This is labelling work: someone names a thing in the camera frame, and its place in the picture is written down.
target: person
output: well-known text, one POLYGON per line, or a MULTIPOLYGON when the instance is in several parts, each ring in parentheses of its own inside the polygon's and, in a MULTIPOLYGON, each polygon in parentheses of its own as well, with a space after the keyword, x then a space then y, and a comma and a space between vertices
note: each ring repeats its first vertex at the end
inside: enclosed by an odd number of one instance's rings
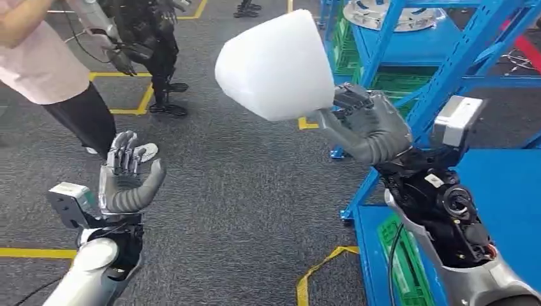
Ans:
MULTIPOLYGON (((44 19, 55 0, 0 0, 0 80, 42 105, 81 141, 107 159, 115 120, 89 81, 89 70, 44 19)), ((153 143, 142 161, 158 152, 153 143)))

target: blue shelving rack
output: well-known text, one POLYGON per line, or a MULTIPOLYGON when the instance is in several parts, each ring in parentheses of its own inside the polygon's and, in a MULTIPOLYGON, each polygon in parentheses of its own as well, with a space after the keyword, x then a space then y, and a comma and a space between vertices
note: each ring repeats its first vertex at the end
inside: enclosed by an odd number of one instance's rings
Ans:
MULTIPOLYGON (((320 19, 321 25, 327 24, 326 42, 332 32, 339 3, 332 1, 329 10, 322 10, 329 16, 325 18, 324 15, 320 19)), ((360 84, 369 87, 380 66, 439 66, 427 85, 396 103, 403 105, 411 99, 418 99, 407 121, 419 142, 426 137, 436 114, 453 94, 464 94, 474 87, 541 87, 538 75, 488 75, 500 55, 534 23, 540 12, 541 0, 391 0, 381 31, 352 25, 364 68, 360 84), (462 31, 454 24, 444 23, 438 24, 431 33, 422 33, 430 30, 393 33, 403 8, 466 7, 476 8, 476 12, 462 31), (501 31, 506 20, 510 23, 501 31), (425 38, 432 35, 432 40, 423 41, 426 49, 419 57, 425 56, 424 59, 411 59, 412 54, 420 52, 419 46, 409 47, 411 43, 408 44, 408 40, 415 44, 411 38, 416 35, 425 38), (430 41, 439 41, 442 45, 432 46, 430 41)), ((523 148, 538 148, 540 143, 541 133, 528 140, 523 148)), ((531 242, 538 240, 536 232, 541 230, 538 225, 541 205, 532 203, 532 199, 538 198, 536 190, 541 186, 538 175, 541 150, 525 149, 471 150, 457 170, 463 182, 471 187, 480 216, 505 259, 518 275, 541 291, 541 279, 536 275, 536 271, 541 270, 541 263, 523 260, 518 251, 520 244, 532 246, 531 242), (505 221, 509 221, 508 226, 504 226, 505 221)), ((341 155, 341 148, 335 148, 334 154, 341 155)), ((353 221, 355 225, 361 250, 361 272, 370 306, 389 304, 386 262, 376 229, 390 210, 384 204, 366 203, 377 183, 378 174, 371 169, 351 203, 340 211, 342 220, 353 221)), ((539 244, 533 248, 529 250, 533 254, 541 251, 539 244)), ((422 257, 434 301, 436 305, 446 305, 435 271, 426 257, 422 257)))

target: wire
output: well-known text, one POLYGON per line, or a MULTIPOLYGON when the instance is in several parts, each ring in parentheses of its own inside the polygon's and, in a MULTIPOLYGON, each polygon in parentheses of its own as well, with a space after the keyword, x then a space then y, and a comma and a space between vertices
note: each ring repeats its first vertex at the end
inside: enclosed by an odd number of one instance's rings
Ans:
POLYGON ((392 263, 394 261, 394 251, 396 250, 396 245, 398 244, 398 240, 400 240, 400 233, 402 233, 402 230, 404 229, 404 224, 400 224, 398 227, 398 230, 396 231, 396 235, 394 236, 394 239, 392 241, 392 245, 390 246, 389 251, 389 266, 387 267, 387 284, 389 285, 389 298, 390 298, 390 305, 396 306, 396 301, 394 300, 394 288, 392 283, 392 263))
POLYGON ((94 239, 101 238, 101 237, 105 237, 105 236, 107 236, 107 235, 109 235, 109 234, 111 234, 111 233, 113 233, 113 232, 115 232, 115 231, 117 231, 117 230, 119 230, 119 229, 125 227, 126 225, 128 225, 128 223, 127 223, 127 222, 124 222, 124 223, 120 224, 119 226, 117 226, 116 228, 110 229, 110 230, 106 231, 105 233, 100 234, 100 235, 94 237, 94 239))
POLYGON ((64 16, 66 16, 66 19, 68 20, 68 24, 70 25, 70 29, 71 29, 71 33, 73 34, 73 37, 75 38, 75 41, 77 42, 77 45, 79 45, 79 47, 81 48, 81 50, 83 50, 89 57, 92 57, 93 59, 95 59, 96 61, 102 63, 102 64, 108 64, 111 62, 111 60, 107 61, 107 62, 104 62, 102 61, 101 59, 93 56, 92 54, 90 54, 90 52, 88 52, 84 47, 83 45, 81 44, 81 42, 79 41, 79 37, 78 35, 75 33, 75 29, 73 28, 73 24, 71 24, 71 19, 70 19, 70 16, 68 15, 68 13, 66 12, 66 3, 64 1, 61 1, 61 5, 62 5, 62 9, 64 9, 64 16))
POLYGON ((35 295, 36 293, 38 293, 40 290, 42 289, 45 289, 47 287, 49 287, 50 285, 54 284, 55 282, 59 281, 62 279, 63 276, 60 276, 58 277, 57 279, 54 279, 53 281, 51 282, 48 282, 46 283, 45 285, 42 285, 40 286, 38 289, 35 289, 34 291, 30 292, 28 295, 26 295, 22 300, 18 301, 14 306, 20 306, 22 305, 24 302, 26 302, 26 300, 28 300, 30 297, 32 297, 33 295, 35 295))

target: gray robotic hand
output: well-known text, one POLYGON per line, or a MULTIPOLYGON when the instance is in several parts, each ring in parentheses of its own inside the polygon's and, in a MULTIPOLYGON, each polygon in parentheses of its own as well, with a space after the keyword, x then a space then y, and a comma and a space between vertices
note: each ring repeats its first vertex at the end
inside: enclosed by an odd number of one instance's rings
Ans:
POLYGON ((382 92, 344 84, 336 88, 334 104, 342 108, 337 114, 344 120, 328 109, 318 110, 320 129, 361 163, 391 161, 411 148, 410 127, 382 92))
POLYGON ((165 178, 161 160, 152 163, 148 177, 141 181, 140 164, 145 149, 137 148, 137 134, 119 133, 101 166, 99 206, 102 214, 133 214, 150 205, 165 178))
POLYGON ((177 13, 176 10, 180 10, 183 13, 186 11, 185 6, 191 5, 191 0, 156 0, 156 3, 158 4, 158 9, 163 14, 163 16, 171 21, 173 23, 177 22, 177 13))

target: yellow tape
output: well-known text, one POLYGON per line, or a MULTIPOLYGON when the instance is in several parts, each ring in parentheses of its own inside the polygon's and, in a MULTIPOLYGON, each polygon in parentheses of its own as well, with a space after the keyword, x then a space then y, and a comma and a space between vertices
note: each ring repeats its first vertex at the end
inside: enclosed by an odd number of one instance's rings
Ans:
POLYGON ((207 5, 207 0, 201 0, 201 3, 199 3, 199 6, 197 7, 197 10, 195 11, 195 14, 193 14, 193 16, 178 16, 177 20, 200 18, 206 5, 207 5))
MULTIPOLYGON (((121 72, 90 72, 88 79, 92 82, 96 77, 129 77, 121 72)), ((139 72, 134 77, 152 77, 148 72, 139 72)), ((147 113, 147 106, 149 105, 150 100, 152 99, 152 94, 154 93, 152 89, 152 83, 148 86, 139 106, 135 109, 125 109, 125 108, 110 108, 109 111, 115 115, 144 115, 147 113)))
POLYGON ((299 118, 299 129, 318 129, 319 127, 317 123, 309 123, 306 117, 299 118))
POLYGON ((152 83, 150 83, 147 87, 147 91, 145 91, 145 94, 143 95, 143 99, 141 99, 141 103, 139 103, 136 115, 144 115, 147 113, 147 107, 149 106, 149 102, 152 99, 153 94, 154 89, 152 88, 152 83))
POLYGON ((359 247, 337 247, 321 263, 308 269, 308 272, 297 283, 297 306, 308 306, 308 277, 344 251, 359 254, 359 247))
POLYGON ((17 249, 17 248, 12 248, 12 247, 0 247, 0 257, 73 259, 75 255, 77 255, 77 250, 17 249))

